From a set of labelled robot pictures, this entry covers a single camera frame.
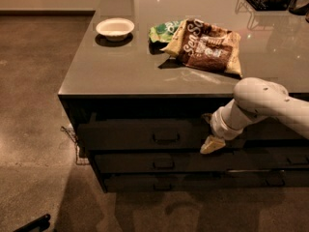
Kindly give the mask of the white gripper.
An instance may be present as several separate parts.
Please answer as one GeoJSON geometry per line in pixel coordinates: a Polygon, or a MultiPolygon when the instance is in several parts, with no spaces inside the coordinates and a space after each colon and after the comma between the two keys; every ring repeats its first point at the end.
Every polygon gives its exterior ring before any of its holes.
{"type": "Polygon", "coordinates": [[[233,140],[239,136],[243,130],[230,128],[223,120],[223,108],[218,108],[213,114],[204,113],[202,118],[209,124],[213,135],[209,135],[201,146],[201,154],[210,154],[225,147],[225,140],[233,140]]]}

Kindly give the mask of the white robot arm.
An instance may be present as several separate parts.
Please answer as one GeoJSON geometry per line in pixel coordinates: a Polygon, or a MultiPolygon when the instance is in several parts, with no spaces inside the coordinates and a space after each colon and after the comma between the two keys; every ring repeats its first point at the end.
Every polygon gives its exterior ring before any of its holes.
{"type": "Polygon", "coordinates": [[[204,118],[211,133],[201,146],[201,154],[210,154],[226,146],[243,130],[272,117],[309,138],[309,102],[293,98],[287,89],[277,83],[256,77],[239,81],[233,90],[233,99],[204,118]]]}

